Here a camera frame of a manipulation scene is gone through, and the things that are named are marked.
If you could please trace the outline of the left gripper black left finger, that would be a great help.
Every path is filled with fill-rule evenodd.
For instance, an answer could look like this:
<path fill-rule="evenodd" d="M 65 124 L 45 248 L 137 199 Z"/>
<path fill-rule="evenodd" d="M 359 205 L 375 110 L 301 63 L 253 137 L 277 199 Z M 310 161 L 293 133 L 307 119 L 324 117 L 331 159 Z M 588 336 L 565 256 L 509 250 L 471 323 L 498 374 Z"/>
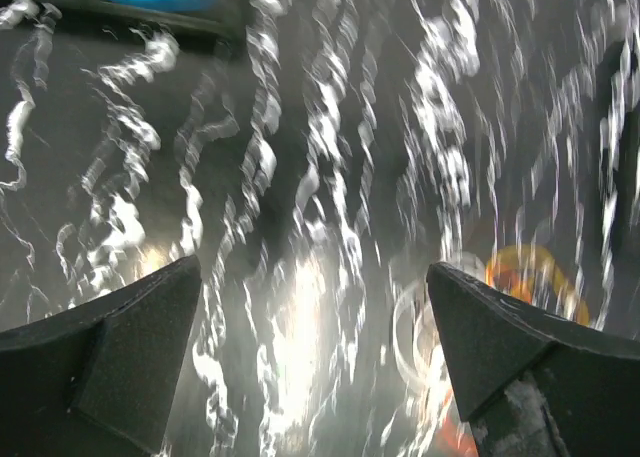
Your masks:
<path fill-rule="evenodd" d="M 1 334 L 4 456 L 160 452 L 201 291 L 196 256 Z"/>

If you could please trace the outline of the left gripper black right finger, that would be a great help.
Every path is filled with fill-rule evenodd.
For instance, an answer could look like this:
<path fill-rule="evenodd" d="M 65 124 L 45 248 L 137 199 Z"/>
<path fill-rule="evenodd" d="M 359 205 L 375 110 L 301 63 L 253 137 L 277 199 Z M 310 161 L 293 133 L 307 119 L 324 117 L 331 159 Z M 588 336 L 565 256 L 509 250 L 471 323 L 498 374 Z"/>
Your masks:
<path fill-rule="evenodd" d="M 636 456 L 639 344 L 450 264 L 427 284 L 459 416 L 481 456 Z"/>

